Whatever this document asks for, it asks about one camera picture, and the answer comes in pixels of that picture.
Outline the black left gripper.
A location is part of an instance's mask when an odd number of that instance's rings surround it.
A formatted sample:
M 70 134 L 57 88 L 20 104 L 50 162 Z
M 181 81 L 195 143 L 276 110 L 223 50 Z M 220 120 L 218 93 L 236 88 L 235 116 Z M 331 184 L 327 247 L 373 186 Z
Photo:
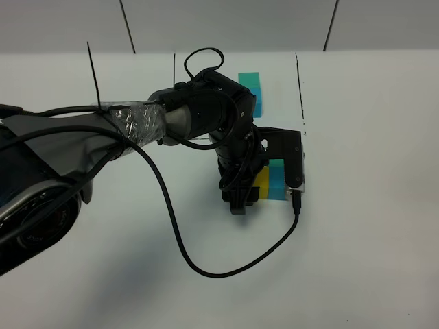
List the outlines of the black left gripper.
M 259 188 L 253 185 L 257 174 L 268 165 L 265 151 L 246 154 L 238 160 L 217 155 L 222 200 L 228 203 L 233 215 L 244 215 L 246 206 L 252 206 L 259 200 Z

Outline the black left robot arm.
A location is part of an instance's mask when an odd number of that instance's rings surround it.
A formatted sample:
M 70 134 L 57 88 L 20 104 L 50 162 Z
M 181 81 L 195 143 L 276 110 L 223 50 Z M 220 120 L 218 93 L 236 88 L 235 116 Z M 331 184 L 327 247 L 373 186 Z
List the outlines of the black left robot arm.
M 98 102 L 41 113 L 1 107 L 1 272 L 48 249 L 72 228 L 110 161 L 157 142 L 217 154 L 222 198 L 235 215 L 260 198 L 266 165 L 253 123 L 256 97 L 209 67 L 145 101 Z

